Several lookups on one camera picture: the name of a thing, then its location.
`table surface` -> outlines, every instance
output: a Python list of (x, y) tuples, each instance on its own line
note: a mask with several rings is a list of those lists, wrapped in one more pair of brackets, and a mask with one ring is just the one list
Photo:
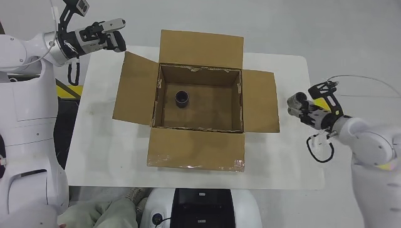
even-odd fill
[[(129, 46), (150, 60), (159, 49)], [(323, 170), (305, 149), (314, 131), (287, 114), (286, 99), (310, 87), (301, 56), (245, 53), (244, 69), (274, 72), (280, 133), (246, 133), (245, 172), (146, 165), (150, 127), (112, 120), (123, 53), (91, 56), (68, 155), (70, 185), (230, 189), (322, 189)]]

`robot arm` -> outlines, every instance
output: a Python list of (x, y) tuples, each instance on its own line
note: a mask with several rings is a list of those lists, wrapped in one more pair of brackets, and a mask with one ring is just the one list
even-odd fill
[(312, 99), (324, 99), (330, 110), (308, 101), (304, 93), (296, 93), (287, 101), (288, 112), (302, 123), (325, 130), (327, 139), (333, 137), (351, 149), (353, 191), (365, 227), (400, 227), (401, 128), (371, 126), (360, 118), (344, 115), (334, 97), (336, 85), (327, 81), (308, 90)]
[[(67, 32), (72, 15), (84, 16), (89, 5), (86, 0), (64, 2), (57, 31), (29, 41), (0, 35), (0, 135), (6, 147), (6, 170), (0, 179), (2, 228), (55, 228), (56, 216), (68, 207), (67, 178), (53, 142), (58, 111), (53, 65), (100, 49), (126, 49), (118, 32), (125, 27), (123, 19)], [(7, 73), (39, 77), (11, 83)]]

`cardboard box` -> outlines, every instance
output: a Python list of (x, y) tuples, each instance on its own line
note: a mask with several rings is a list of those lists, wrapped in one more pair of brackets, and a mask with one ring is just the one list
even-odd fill
[(162, 30), (159, 63), (125, 53), (113, 119), (152, 127), (148, 166), (243, 172), (244, 132), (279, 132), (274, 74), (243, 70), (243, 44)]

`person's leg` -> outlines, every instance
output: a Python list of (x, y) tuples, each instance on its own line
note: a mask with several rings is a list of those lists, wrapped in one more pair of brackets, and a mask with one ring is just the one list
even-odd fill
[(127, 198), (113, 201), (94, 228), (138, 228), (135, 204)]
[(68, 228), (93, 228), (111, 204), (111, 202), (89, 202), (73, 205), (57, 218), (57, 223), (66, 224)]

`yellow stripe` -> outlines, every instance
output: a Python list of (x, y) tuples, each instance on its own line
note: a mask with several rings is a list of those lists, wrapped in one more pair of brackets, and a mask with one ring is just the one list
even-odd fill
[[(78, 86), (68, 85), (68, 87), (71, 90), (75, 91), (77, 94), (82, 95), (82, 90), (83, 90), (83, 86), (82, 85), (78, 85)], [(67, 91), (63, 90), (59, 86), (57, 86), (57, 95), (60, 98), (75, 98), (74, 96), (72, 96), (71, 94), (69, 94)]]

